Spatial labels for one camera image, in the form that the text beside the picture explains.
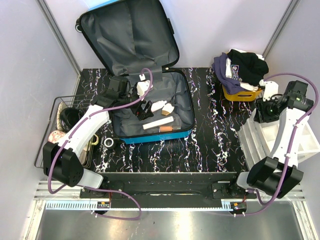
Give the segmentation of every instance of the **yellow laundry basket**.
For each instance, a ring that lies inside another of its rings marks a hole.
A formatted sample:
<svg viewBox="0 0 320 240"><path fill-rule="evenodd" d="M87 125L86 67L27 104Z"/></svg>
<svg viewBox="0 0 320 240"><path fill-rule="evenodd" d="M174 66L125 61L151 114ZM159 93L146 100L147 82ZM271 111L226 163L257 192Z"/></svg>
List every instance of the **yellow laundry basket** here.
<svg viewBox="0 0 320 240"><path fill-rule="evenodd" d="M258 91L240 91L236 94L228 94L225 87L222 85L224 96L229 101L235 102L252 102L254 101L259 94L262 92L262 89L259 88Z"/></svg>

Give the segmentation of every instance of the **reflective metal surface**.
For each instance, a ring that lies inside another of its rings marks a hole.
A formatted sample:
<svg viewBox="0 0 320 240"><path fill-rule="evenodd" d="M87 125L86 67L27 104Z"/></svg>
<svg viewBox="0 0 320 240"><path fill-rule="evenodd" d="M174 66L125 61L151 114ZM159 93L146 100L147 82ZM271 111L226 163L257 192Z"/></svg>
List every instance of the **reflective metal surface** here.
<svg viewBox="0 0 320 240"><path fill-rule="evenodd" d="M248 212L260 208L248 203ZM136 212L111 212L132 217ZM300 240L293 206L276 202L257 216L209 212L144 212L138 221L95 218L89 212L45 210L37 240Z"/></svg>

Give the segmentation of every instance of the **open suitcase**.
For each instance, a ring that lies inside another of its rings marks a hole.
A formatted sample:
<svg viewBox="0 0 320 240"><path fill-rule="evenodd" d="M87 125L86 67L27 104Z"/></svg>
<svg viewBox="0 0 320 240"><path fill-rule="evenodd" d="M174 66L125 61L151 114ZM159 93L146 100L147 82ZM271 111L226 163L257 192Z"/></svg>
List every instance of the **open suitcase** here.
<svg viewBox="0 0 320 240"><path fill-rule="evenodd" d="M131 85L140 81L141 69L149 68L153 89L145 97L155 103L166 100L174 106L169 115L180 130L159 132L142 125L166 116L161 110L139 121L130 109L114 111L112 128L126 144L185 138L195 124L194 106L184 73L171 68L179 59L170 20L159 0L119 0L82 14L75 26L112 76L124 76Z"/></svg>

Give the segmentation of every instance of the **metal wire basket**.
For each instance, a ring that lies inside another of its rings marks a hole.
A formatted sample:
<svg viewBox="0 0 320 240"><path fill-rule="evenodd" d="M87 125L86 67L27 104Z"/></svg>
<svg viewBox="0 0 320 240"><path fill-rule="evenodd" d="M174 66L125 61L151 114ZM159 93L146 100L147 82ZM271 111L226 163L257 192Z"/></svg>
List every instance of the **metal wire basket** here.
<svg viewBox="0 0 320 240"><path fill-rule="evenodd" d="M58 96L54 99L52 109L48 119L48 125L45 129L40 147L38 149L38 152L34 161L34 166L36 168L43 169L42 149L44 145L47 143L50 133L57 130L57 113L58 113L59 104L63 102L67 105L67 107L76 108L84 114L87 111L93 96L94 96L93 93L92 94L88 93L88 94L79 94L79 95L71 95L71 96ZM91 166L91 159L93 154L93 145L91 140L88 143L88 149L89 150L87 151L87 154L85 156L85 163L88 163L88 164L84 165L83 167L89 169Z"/></svg>

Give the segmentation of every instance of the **black marble table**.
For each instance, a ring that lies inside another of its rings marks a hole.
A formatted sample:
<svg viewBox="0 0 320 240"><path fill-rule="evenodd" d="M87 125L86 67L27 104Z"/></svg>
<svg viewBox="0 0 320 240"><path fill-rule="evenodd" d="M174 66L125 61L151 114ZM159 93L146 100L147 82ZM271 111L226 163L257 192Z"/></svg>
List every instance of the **black marble table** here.
<svg viewBox="0 0 320 240"><path fill-rule="evenodd" d="M181 68L187 77L195 126L186 138L121 144L107 150L111 124L102 126L92 155L96 172L238 172L248 170L237 131L251 115L253 102L230 102L211 68ZM76 94L95 96L108 79L106 69L84 69Z"/></svg>

